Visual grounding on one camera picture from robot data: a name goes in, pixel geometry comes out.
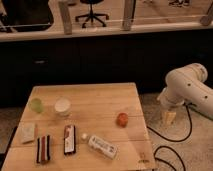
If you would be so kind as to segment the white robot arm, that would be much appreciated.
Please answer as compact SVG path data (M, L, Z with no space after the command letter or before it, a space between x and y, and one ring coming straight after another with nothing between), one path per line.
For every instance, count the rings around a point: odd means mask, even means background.
M166 111L188 104L213 121L213 88L204 84L207 78L207 69L200 63L173 69L166 74L166 86L157 100Z

